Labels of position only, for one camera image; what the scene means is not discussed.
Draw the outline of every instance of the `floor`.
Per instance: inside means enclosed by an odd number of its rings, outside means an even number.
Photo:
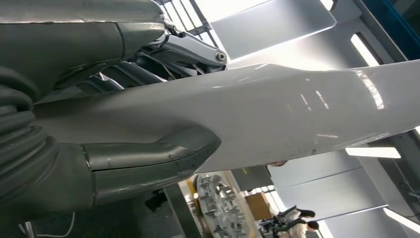
[[[144,201],[145,194],[91,210],[77,212],[68,238],[175,238],[181,234],[172,210],[165,202],[156,213]],[[37,234],[63,235],[67,232],[72,214],[34,221]],[[19,227],[0,229],[1,238],[25,238]]]

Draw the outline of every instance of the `circular metal part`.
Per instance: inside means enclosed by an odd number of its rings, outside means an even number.
[[[221,63],[225,63],[226,60],[227,60],[227,56],[223,52],[217,52],[216,53],[216,60],[221,62]]]

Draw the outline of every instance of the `cable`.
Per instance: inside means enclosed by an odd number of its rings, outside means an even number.
[[[76,217],[76,213],[73,212],[73,217],[71,218],[70,227],[68,228],[68,231],[67,231],[66,234],[64,234],[62,236],[60,236],[60,235],[37,235],[37,237],[54,237],[54,238],[67,237],[71,233],[71,230],[73,229],[75,217]],[[22,224],[19,224],[19,228],[20,228],[20,230],[22,231],[23,234],[26,234],[25,229],[23,229]]]
[[[75,217],[76,217],[76,213],[73,212],[73,217],[71,218],[70,227],[68,228],[68,231],[67,231],[66,234],[64,234],[62,236],[57,236],[57,235],[37,235],[37,236],[38,237],[56,237],[56,238],[67,237],[71,233],[71,230],[73,229]]]
[[[22,224],[19,224],[19,229],[20,229],[20,231],[21,231],[23,234],[26,234],[26,231],[25,231],[25,229],[23,229],[23,225],[22,225]]]

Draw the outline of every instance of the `cardboard box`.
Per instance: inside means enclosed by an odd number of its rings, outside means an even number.
[[[270,206],[263,192],[246,196],[245,200],[247,201],[256,221],[269,219],[273,216],[270,212]]]

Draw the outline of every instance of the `metal frame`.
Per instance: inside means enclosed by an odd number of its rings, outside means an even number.
[[[181,6],[182,6],[183,10],[185,11],[185,13],[187,13],[187,17],[188,17],[189,21],[194,26],[194,28],[191,29],[191,30],[188,30],[188,32],[190,34],[194,35],[194,36],[197,36],[200,40],[203,40],[202,34],[207,33],[209,35],[209,38],[210,38],[211,42],[213,43],[213,45],[218,48],[219,46],[217,45],[216,40],[214,39],[214,36],[210,32],[210,30],[212,28],[211,28],[209,22],[207,21],[207,19],[204,17],[204,15],[201,12],[200,8],[198,7],[197,3],[195,2],[195,0],[188,0],[188,1],[191,3],[191,6],[193,7],[195,14],[197,14],[197,17],[201,21],[201,24],[202,24],[201,26],[196,26],[194,24],[194,21],[192,20],[191,15],[190,15],[191,12],[188,12],[188,10],[185,7],[183,1],[180,0],[180,3],[181,3]],[[175,5],[173,4],[173,0],[157,0],[156,2],[163,7],[163,9],[167,13],[167,16],[169,17],[169,19],[171,21],[173,21],[174,16],[171,16],[169,14],[169,12],[167,11],[167,8],[165,6],[168,3],[171,4],[172,7],[175,10],[175,13],[177,14],[177,17],[180,19],[182,26],[185,29],[187,29],[184,21],[182,20],[181,15],[179,14],[180,9],[177,9],[177,7],[175,7]]]

